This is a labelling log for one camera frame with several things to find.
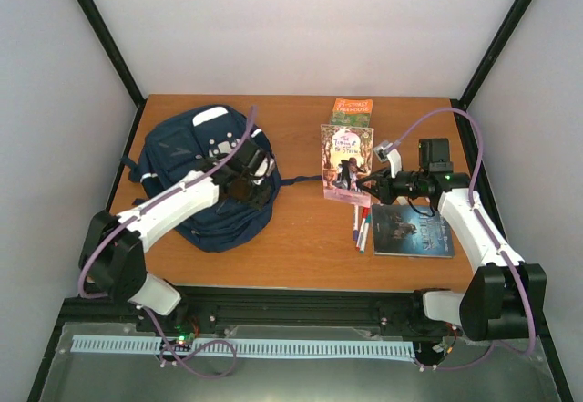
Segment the pink Taming of Shrew book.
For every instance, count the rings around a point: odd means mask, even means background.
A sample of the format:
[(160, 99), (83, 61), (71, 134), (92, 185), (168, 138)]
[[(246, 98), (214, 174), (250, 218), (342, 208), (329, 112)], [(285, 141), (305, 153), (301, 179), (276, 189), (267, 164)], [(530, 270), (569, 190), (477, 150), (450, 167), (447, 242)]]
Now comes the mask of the pink Taming of Shrew book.
[(324, 198), (369, 208), (371, 195), (357, 181), (372, 171), (373, 129), (322, 124), (321, 147)]

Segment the navy blue backpack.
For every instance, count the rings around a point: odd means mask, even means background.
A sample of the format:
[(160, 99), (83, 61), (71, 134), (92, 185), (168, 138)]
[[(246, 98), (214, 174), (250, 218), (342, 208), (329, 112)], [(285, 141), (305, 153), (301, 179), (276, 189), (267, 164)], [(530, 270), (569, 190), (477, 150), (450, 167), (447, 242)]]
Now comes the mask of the navy blue backpack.
[(128, 166), (148, 197), (117, 221), (144, 251), (171, 230), (206, 253), (243, 245), (271, 220), (280, 188), (306, 180), (282, 178), (265, 133), (227, 105), (159, 123)]

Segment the orange Treehouse book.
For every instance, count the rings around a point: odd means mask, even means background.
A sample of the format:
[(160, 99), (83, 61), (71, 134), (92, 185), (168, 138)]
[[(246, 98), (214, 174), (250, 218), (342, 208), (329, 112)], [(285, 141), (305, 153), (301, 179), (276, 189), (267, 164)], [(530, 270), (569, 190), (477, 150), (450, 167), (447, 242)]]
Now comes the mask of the orange Treehouse book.
[(337, 98), (329, 123), (332, 125), (368, 128), (373, 111), (371, 99)]

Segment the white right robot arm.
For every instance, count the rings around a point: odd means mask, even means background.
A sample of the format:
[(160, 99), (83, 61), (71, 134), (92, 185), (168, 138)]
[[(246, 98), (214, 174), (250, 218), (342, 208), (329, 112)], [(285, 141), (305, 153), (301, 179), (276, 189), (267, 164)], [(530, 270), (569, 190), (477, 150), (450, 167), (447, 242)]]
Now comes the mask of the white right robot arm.
[(474, 341), (535, 338), (547, 284), (544, 270), (526, 263), (507, 243), (470, 176), (454, 170), (447, 139), (422, 139), (418, 151), (418, 170), (405, 171), (396, 146), (380, 143), (373, 152), (384, 168), (359, 179), (357, 186), (383, 205), (427, 199), (460, 242), (473, 278), (462, 294), (423, 291), (424, 317), (456, 325)]

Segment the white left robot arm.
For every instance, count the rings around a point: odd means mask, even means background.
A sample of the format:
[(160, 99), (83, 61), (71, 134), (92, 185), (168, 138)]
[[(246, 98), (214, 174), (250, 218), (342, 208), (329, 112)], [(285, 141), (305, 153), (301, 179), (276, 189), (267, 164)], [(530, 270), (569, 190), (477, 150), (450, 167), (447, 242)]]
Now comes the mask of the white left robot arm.
[(260, 208), (271, 196), (268, 178), (275, 158), (252, 139), (241, 140), (227, 155), (196, 160), (178, 182), (155, 197), (112, 215), (96, 214), (80, 259), (78, 292), (83, 298), (108, 297), (157, 314), (169, 331), (183, 329), (189, 308), (170, 283), (148, 272), (145, 253), (167, 232), (229, 197)]

